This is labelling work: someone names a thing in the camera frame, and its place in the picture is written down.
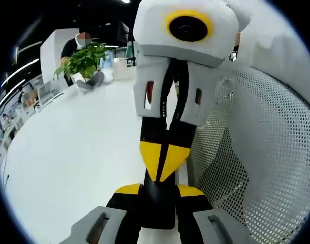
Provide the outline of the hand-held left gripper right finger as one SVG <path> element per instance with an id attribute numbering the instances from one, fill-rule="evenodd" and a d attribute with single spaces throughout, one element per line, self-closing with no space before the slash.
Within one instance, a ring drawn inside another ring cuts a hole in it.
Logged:
<path id="1" fill-rule="evenodd" d="M 249 243 L 247 227 L 222 209 L 214 209 L 202 191 L 178 185 L 176 204 L 182 243 Z"/>

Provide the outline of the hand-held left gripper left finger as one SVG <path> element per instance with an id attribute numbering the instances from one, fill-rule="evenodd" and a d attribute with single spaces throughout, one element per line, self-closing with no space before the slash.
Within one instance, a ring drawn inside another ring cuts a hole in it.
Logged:
<path id="1" fill-rule="evenodd" d="M 143 184 L 117 189 L 106 206 L 98 206 L 71 227 L 62 243 L 137 243 L 141 231 Z"/>

